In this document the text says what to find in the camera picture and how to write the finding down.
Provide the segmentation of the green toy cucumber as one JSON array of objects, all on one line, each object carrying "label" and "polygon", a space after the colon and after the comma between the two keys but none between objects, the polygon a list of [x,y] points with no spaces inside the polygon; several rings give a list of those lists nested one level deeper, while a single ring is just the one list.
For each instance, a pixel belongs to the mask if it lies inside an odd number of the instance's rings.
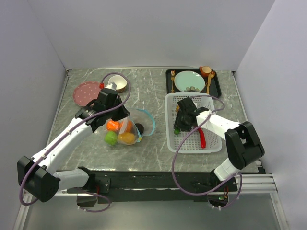
[{"label": "green toy cucumber", "polygon": [[174,129],[174,134],[175,135],[179,135],[180,134],[180,130],[179,129]]}]

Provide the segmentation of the orange toy tangerine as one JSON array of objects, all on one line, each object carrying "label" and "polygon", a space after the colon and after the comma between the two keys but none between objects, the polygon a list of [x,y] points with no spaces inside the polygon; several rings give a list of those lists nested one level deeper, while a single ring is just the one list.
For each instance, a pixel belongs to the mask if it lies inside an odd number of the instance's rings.
[{"label": "orange toy tangerine", "polygon": [[121,123],[121,131],[131,133],[133,128],[133,122],[131,120],[124,120]]},{"label": "orange toy tangerine", "polygon": [[106,124],[106,128],[108,131],[117,132],[118,128],[120,126],[120,122],[109,120]]}]

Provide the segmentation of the red toy chili pepper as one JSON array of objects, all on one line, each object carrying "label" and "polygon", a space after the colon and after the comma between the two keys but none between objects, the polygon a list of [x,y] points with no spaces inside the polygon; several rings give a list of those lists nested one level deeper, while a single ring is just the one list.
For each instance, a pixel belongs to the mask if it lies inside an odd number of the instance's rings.
[{"label": "red toy chili pepper", "polygon": [[205,139],[204,132],[201,128],[198,128],[198,133],[199,133],[199,137],[200,137],[200,147],[202,149],[204,149],[204,148],[206,148],[206,139]]}]

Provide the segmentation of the clear zip top bag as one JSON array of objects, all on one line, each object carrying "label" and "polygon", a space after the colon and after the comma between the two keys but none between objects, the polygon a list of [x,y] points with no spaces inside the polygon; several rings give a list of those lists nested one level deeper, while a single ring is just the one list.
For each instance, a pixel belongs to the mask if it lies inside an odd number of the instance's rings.
[{"label": "clear zip top bag", "polygon": [[[124,120],[131,120],[133,122],[133,128],[132,128],[132,132],[135,137],[136,137],[136,142],[140,142],[142,140],[143,137],[147,137],[153,134],[155,127],[156,127],[156,122],[153,118],[153,116],[151,114],[149,114],[149,112],[147,112],[146,110],[142,110],[142,109],[136,109],[136,108],[132,108],[130,109],[130,115],[124,119],[119,120],[118,122],[120,122],[120,126],[116,132],[117,136],[119,134],[124,133],[123,131],[121,131],[121,123]],[[140,123],[143,125],[144,127],[144,133],[140,134],[135,126],[135,123]]]}]

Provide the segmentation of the dark purple toy mangosteen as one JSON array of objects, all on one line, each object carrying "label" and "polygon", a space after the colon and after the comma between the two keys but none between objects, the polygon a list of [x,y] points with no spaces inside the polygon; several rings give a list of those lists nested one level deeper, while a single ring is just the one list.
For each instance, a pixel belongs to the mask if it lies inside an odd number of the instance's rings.
[{"label": "dark purple toy mangosteen", "polygon": [[140,124],[140,123],[135,123],[135,126],[136,126],[136,128],[137,128],[137,130],[138,130],[138,132],[139,132],[140,134],[143,134],[143,133],[144,133],[144,127],[143,127],[142,124]]}]

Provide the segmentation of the green toy apple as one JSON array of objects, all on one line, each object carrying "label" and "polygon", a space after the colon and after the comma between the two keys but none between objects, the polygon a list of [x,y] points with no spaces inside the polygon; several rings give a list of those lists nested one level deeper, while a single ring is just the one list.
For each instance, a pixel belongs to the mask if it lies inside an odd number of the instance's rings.
[{"label": "green toy apple", "polygon": [[117,139],[118,139],[118,136],[116,132],[113,132],[113,131],[108,131],[104,137],[104,141],[107,144],[112,145],[112,146],[117,144]]}]

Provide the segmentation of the yellow toy lemon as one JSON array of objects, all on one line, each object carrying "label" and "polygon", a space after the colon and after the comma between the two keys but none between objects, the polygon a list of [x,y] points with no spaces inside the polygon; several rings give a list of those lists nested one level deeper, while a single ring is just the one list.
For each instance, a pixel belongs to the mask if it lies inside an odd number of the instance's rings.
[{"label": "yellow toy lemon", "polygon": [[136,137],[133,133],[124,132],[118,135],[118,143],[132,145],[136,142]]}]

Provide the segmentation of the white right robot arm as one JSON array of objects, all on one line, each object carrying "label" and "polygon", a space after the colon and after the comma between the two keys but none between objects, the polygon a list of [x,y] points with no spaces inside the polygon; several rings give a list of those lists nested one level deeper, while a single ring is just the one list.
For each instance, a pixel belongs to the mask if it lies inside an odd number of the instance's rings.
[{"label": "white right robot arm", "polygon": [[206,107],[197,107],[191,97],[178,103],[174,129],[192,131],[202,128],[211,131],[226,142],[227,159],[212,172],[211,188],[221,191],[227,179],[261,158],[265,151],[251,122],[239,123],[223,118]]}]

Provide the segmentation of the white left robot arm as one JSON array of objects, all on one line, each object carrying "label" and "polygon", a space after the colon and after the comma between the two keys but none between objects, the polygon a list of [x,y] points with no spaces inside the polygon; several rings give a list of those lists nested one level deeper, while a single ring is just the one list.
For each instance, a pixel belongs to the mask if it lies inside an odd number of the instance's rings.
[{"label": "white left robot arm", "polygon": [[75,148],[92,135],[107,120],[121,120],[130,113],[119,94],[108,87],[99,92],[98,98],[81,108],[69,125],[49,145],[33,157],[21,157],[17,162],[19,194],[23,204],[23,190],[41,202],[49,201],[57,191],[78,187],[88,193],[95,189],[95,174],[85,167],[57,172],[59,165]]}]

